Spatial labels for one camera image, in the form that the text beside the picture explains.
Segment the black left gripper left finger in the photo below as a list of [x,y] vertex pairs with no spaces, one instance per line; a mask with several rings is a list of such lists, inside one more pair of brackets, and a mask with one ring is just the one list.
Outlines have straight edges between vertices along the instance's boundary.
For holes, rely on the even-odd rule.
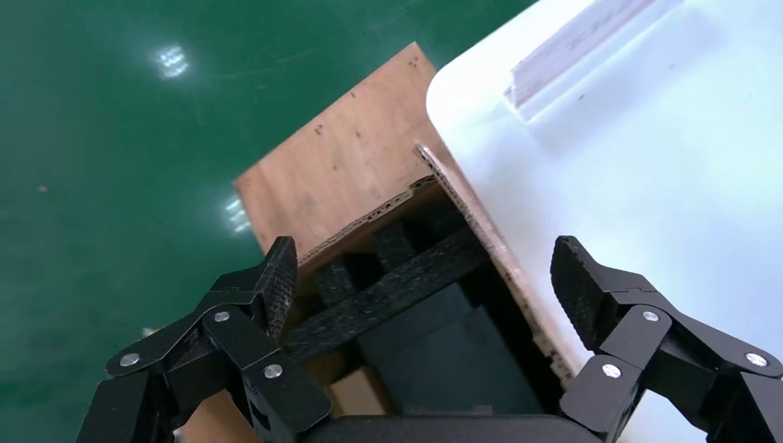
[[171,442],[213,395],[226,392],[266,442],[302,442],[331,419],[331,401],[278,337],[297,277],[295,241],[221,276],[174,323],[112,356],[80,442]]

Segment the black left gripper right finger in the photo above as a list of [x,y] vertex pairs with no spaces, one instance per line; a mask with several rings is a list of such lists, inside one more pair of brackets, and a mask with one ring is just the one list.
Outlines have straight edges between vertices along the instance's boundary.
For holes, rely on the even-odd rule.
[[683,314],[573,236],[556,239],[550,277],[592,354],[560,399],[560,415],[589,440],[616,441],[649,391],[710,442],[781,440],[782,364],[771,353]]

